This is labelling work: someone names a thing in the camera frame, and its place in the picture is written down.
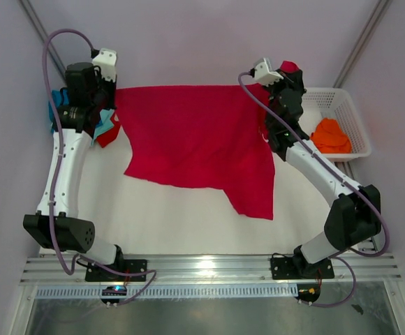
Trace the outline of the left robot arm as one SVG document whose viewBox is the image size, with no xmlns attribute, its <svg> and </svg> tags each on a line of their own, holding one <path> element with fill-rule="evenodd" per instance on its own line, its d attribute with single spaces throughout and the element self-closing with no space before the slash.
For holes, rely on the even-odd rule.
<svg viewBox="0 0 405 335">
<path fill-rule="evenodd" d="M 60 262 L 64 252 L 81 255 L 116 281 L 126 270 L 120 248 L 99 239 L 94 224 L 78 211 L 84 161 L 101 111 L 115 108 L 116 66 L 97 60 L 71 64 L 65 79 L 67 103 L 57 106 L 50 100 L 53 152 L 45 190 L 36 213 L 24 216 L 23 227 L 41 247 L 55 251 Z"/>
</svg>

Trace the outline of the magenta t shirt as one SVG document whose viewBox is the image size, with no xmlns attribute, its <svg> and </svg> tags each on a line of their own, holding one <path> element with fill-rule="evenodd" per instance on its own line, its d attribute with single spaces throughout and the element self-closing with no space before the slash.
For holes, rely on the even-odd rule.
<svg viewBox="0 0 405 335">
<path fill-rule="evenodd" d="M 116 113 L 132 159 L 129 177 L 223 191 L 250 218 L 274 217 L 274 161 L 259 84 L 118 89 Z"/>
</svg>

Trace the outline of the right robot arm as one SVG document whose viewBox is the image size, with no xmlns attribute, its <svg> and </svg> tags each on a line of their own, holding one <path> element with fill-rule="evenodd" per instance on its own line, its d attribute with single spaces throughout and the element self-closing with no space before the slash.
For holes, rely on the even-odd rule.
<svg viewBox="0 0 405 335">
<path fill-rule="evenodd" d="M 266 70 L 258 82 L 269 94 L 264 125 L 271 150 L 301 172 L 330 207 L 323 231 L 292 256 L 294 273 L 308 277 L 330 256 L 381 232 L 381 195 L 376 187 L 343 175 L 300 127 L 306 92 L 302 71 Z"/>
</svg>

